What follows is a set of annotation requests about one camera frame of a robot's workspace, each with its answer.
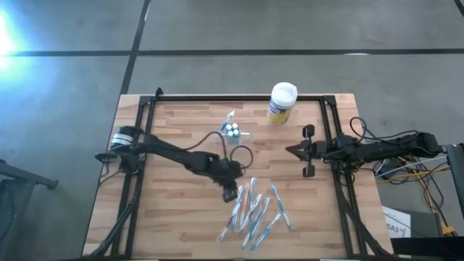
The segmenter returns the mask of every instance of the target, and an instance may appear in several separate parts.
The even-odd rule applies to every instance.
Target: toothbrush
[[[244,187],[239,186],[238,193],[237,193],[237,199],[235,200],[236,204],[240,204],[241,192],[243,192],[243,190],[244,190]],[[233,220],[232,220],[232,228],[231,228],[232,232],[235,231],[235,227],[237,226],[237,219],[238,218],[239,218],[239,212],[237,211],[237,215],[234,215]]]
[[[258,211],[256,211],[256,218],[252,220],[252,224],[249,227],[249,231],[245,236],[244,243],[241,245],[242,249],[244,249],[247,246],[248,241],[252,238],[252,231],[254,230],[254,227],[256,226],[257,221],[261,216],[261,210],[262,210],[262,206],[259,206]]]
[[[253,208],[251,208],[249,210],[248,214],[246,215],[245,221],[240,227],[239,235],[241,235],[244,232],[245,228],[247,227],[249,219],[252,217],[252,215],[254,213],[254,210],[256,209],[256,206],[260,203],[261,196],[262,196],[262,194],[258,195],[258,197],[256,198],[256,204],[253,205]]]
[[[229,120],[231,120],[231,118],[235,115],[235,111],[232,111],[232,112],[229,112],[229,114],[227,114],[226,118],[225,118],[225,122],[223,123],[223,125],[220,127],[220,131],[224,131],[225,127],[227,126],[227,123],[229,122]]]
[[[223,228],[223,230],[220,232],[218,238],[216,239],[216,242],[217,243],[220,243],[223,239],[224,239],[224,236],[225,236],[225,233],[227,232],[227,229],[229,228],[229,226],[231,225],[232,221],[233,221],[233,217],[237,215],[237,213],[239,212],[239,208],[240,208],[240,203],[238,203],[232,210],[232,214],[231,216],[229,217],[227,223],[225,224],[225,227]]]
[[[249,186],[249,208],[253,207],[253,187],[256,185],[256,177],[252,177],[252,181],[250,182]]]
[[[253,227],[251,240],[254,240],[254,237],[260,231],[261,223],[266,218],[266,211],[268,210],[268,207],[269,207],[269,201],[270,201],[270,197],[266,198],[265,203],[264,203],[265,204],[264,210],[262,211],[261,216],[258,218],[257,224]]]
[[[245,183],[245,191],[244,191],[244,203],[241,208],[241,214],[240,214],[240,227],[244,223],[244,218],[245,218],[245,211],[247,210],[247,199],[248,199],[248,190],[249,190],[249,184]]]
[[[287,224],[289,229],[291,229],[291,223],[290,223],[289,216],[287,215],[287,212],[283,208],[282,199],[278,196],[276,187],[274,185],[272,185],[270,188],[274,191],[275,197],[277,197],[278,206],[281,208],[281,212],[282,212],[282,215],[283,215],[283,219],[285,220],[285,224]]]
[[[262,232],[261,236],[258,238],[258,240],[256,240],[256,242],[252,245],[252,251],[256,250],[256,248],[260,245],[260,243],[262,242],[262,240],[269,234],[269,231],[270,231],[270,228],[274,225],[274,223],[279,220],[279,218],[281,218],[281,214],[280,213],[277,213],[277,215],[275,216],[273,222],[271,222],[267,228],[264,230],[264,232]]]

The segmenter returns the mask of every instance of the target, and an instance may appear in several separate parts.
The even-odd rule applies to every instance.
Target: wooden tabletop
[[[342,129],[354,135],[349,120],[358,116],[353,94],[335,94]],[[139,95],[121,96],[115,125],[135,123]],[[289,214],[293,229],[288,231],[280,219],[254,252],[241,249],[243,236],[228,232],[222,243],[215,240],[223,229],[234,203],[223,202],[222,189],[209,178],[193,175],[182,165],[159,156],[147,160],[138,211],[133,258],[342,258],[345,250],[336,203],[334,180],[329,165],[314,161],[314,178],[303,178],[304,163],[285,151],[298,144],[302,127],[315,126],[313,141],[325,140],[319,103],[298,101],[289,121],[270,125],[264,101],[163,101],[157,102],[152,133],[179,147],[197,143],[210,131],[217,130],[225,116],[235,110],[232,123],[253,134],[246,144],[254,153],[253,165],[238,179],[239,185],[257,177],[257,191],[270,196],[270,206],[260,233],[278,211],[270,185],[277,187]],[[217,138],[209,138],[195,150],[222,156]],[[234,159],[246,165],[249,154],[238,150]],[[112,173],[118,164],[110,165]],[[94,250],[114,225],[123,187],[123,174],[103,183],[97,192],[84,254]],[[372,172],[356,173],[355,191],[361,219],[387,251],[392,252],[386,223]],[[355,234],[350,226],[353,244]],[[120,251],[124,250],[125,234]]]

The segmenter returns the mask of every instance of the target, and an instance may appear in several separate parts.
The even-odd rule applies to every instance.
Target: yellow label
[[[268,108],[268,120],[272,124],[280,125],[289,119],[291,108],[281,109],[271,100]]]

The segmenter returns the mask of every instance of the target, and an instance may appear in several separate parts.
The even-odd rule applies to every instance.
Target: concrete floor
[[[130,50],[142,0],[2,0],[19,51]],[[141,49],[464,48],[452,0],[155,0]],[[0,57],[0,158],[46,177],[12,260],[77,257],[83,246],[128,57]],[[355,93],[378,135],[417,129],[462,142],[464,55],[139,57],[128,92]],[[436,176],[444,214],[464,222],[450,173]],[[387,207],[428,212],[418,183],[380,185]]]

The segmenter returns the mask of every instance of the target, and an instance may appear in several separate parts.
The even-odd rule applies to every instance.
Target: black floor stripe
[[[131,51],[16,51],[7,57],[121,57]]]
[[[398,55],[464,54],[464,49],[243,49],[243,50],[151,50],[139,51],[143,57],[260,56],[260,55]]]
[[[461,12],[461,14],[464,17],[464,6],[461,0],[455,0],[455,4],[456,4],[456,7],[459,9],[459,12]]]
[[[131,78],[133,73],[133,68],[136,65],[138,48],[140,48],[140,43],[142,40],[142,35],[144,33],[145,22],[148,15],[148,10],[150,8],[150,2],[152,0],[145,0],[144,6],[142,7],[142,13],[140,14],[140,19],[138,21],[138,27],[136,32],[136,37],[133,39],[132,49],[130,51],[128,66],[125,69],[123,84],[121,85],[120,94],[127,94],[129,91],[129,85],[131,84]]]

